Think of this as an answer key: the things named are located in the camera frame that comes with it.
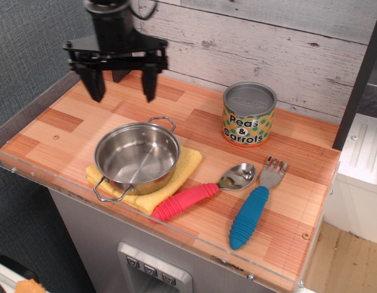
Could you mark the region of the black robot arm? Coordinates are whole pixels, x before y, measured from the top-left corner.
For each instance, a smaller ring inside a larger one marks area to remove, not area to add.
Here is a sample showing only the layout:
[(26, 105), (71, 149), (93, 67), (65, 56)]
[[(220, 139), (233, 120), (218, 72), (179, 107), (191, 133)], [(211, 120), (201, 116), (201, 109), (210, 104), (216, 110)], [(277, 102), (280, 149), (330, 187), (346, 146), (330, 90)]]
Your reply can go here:
[(105, 93), (102, 72), (142, 71), (147, 101), (155, 98), (157, 76), (168, 68), (167, 40), (151, 37), (134, 28), (137, 13), (129, 1), (84, 1), (95, 33), (67, 41), (71, 70), (79, 75), (91, 98), (101, 101)]

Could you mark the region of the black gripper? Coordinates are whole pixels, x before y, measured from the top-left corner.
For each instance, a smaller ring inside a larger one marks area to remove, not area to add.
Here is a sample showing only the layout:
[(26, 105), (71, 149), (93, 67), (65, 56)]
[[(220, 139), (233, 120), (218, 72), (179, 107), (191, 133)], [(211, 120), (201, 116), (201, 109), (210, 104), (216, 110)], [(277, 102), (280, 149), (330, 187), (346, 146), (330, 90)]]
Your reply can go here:
[(132, 9), (87, 9), (93, 35), (69, 40), (63, 49), (89, 95), (100, 102), (105, 85), (100, 70), (142, 70), (147, 102), (155, 98), (158, 73), (168, 69), (166, 40), (144, 35), (134, 28)]

